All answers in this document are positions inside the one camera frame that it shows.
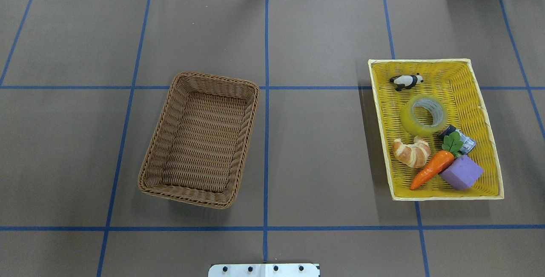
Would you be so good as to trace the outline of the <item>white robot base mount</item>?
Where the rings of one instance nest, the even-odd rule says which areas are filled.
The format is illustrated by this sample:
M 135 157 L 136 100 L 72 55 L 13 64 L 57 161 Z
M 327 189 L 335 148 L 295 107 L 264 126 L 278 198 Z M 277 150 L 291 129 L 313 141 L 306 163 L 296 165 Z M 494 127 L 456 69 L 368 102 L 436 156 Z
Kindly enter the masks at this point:
M 256 263 L 212 265 L 209 277 L 320 277 L 314 263 Z

